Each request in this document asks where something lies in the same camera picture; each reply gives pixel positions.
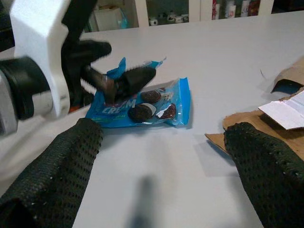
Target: glass cabinet door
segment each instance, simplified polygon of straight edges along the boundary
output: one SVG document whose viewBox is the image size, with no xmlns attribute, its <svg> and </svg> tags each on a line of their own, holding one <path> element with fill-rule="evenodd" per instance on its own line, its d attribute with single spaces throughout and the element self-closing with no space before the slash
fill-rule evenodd
<svg viewBox="0 0 304 228">
<path fill-rule="evenodd" d="M 189 22 L 190 0 L 145 1 L 150 26 Z"/>
<path fill-rule="evenodd" d="M 304 10 L 304 0 L 274 0 L 272 13 Z"/>
<path fill-rule="evenodd" d="M 212 19 L 257 16 L 260 0 L 213 0 Z"/>
<path fill-rule="evenodd" d="M 99 0 L 86 32 L 138 27 L 135 0 Z"/>
</svg>

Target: white table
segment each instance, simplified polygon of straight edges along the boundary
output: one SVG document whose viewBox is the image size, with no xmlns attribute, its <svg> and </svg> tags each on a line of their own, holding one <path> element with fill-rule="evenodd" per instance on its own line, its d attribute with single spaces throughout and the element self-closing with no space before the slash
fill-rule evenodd
<svg viewBox="0 0 304 228">
<path fill-rule="evenodd" d="M 193 103 L 188 128 L 104 130 L 74 227 L 127 227 L 138 181 L 147 175 L 157 180 L 158 227 L 262 227 L 233 161 L 212 148 L 204 133 L 222 132 L 226 115 L 283 96 L 270 94 L 271 86 L 304 54 L 303 21 L 304 12 L 293 12 L 84 34 L 112 44 L 111 56 L 94 63 L 101 71 L 116 67 L 122 57 L 130 67 L 167 57 L 151 85 L 187 76 Z M 10 56 L 12 50 L 1 54 Z M 16 134 L 1 140 L 0 194 L 86 111 L 51 123 L 41 117 L 19 123 Z"/>
</svg>

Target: oreo cookie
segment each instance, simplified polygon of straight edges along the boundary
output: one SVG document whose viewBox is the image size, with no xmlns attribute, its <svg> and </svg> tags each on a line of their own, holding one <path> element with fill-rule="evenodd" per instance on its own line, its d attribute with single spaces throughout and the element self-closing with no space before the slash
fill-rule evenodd
<svg viewBox="0 0 304 228">
<path fill-rule="evenodd" d="M 164 119 L 173 119 L 176 115 L 176 106 L 175 104 L 171 103 L 167 108 L 160 110 L 156 117 L 164 120 Z"/>
<path fill-rule="evenodd" d="M 161 99 L 161 97 L 162 97 L 161 93 L 156 90 L 151 90 L 141 93 L 142 100 L 150 104 L 154 104 L 158 102 Z"/>
<path fill-rule="evenodd" d="M 128 111 L 129 118 L 135 123 L 142 123 L 151 119 L 156 111 L 156 108 L 152 104 L 137 104 L 134 108 L 130 108 Z"/>
</svg>

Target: brown cardboard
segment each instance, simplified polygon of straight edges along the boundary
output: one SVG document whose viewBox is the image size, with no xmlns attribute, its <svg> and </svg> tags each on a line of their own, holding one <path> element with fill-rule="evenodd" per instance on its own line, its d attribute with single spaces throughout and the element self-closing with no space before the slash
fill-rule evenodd
<svg viewBox="0 0 304 228">
<path fill-rule="evenodd" d="M 301 57 L 290 68 L 283 70 L 275 79 L 276 88 L 279 82 L 292 81 L 304 86 L 304 57 Z"/>
<path fill-rule="evenodd" d="M 285 130 L 260 110 L 247 113 L 236 113 L 227 116 L 223 121 L 223 127 L 224 129 L 227 129 L 229 126 L 241 122 L 250 123 L 256 129 L 283 140 L 302 160 L 304 160 L 304 129 Z M 226 152 L 224 134 L 206 134 L 206 137 Z"/>
<path fill-rule="evenodd" d="M 225 143 L 224 143 L 224 134 L 205 134 L 205 136 L 211 142 L 213 142 L 213 144 L 215 144 L 217 147 L 219 147 L 223 152 L 228 154 L 226 151 Z"/>
</svg>

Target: blue snack package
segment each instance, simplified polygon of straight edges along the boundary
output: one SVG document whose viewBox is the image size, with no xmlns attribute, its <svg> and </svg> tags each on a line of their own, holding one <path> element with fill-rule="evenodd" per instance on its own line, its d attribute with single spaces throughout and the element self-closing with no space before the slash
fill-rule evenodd
<svg viewBox="0 0 304 228">
<path fill-rule="evenodd" d="M 150 61 L 145 66 L 158 67 L 162 62 Z M 125 70 L 125 59 L 120 65 Z M 123 71 L 111 70 L 115 78 Z M 180 78 L 161 85 L 144 88 L 141 92 L 121 103 L 105 104 L 103 93 L 96 92 L 86 118 L 91 118 L 105 128 L 132 127 L 167 123 L 186 125 L 189 120 L 190 90 L 187 78 Z"/>
</svg>

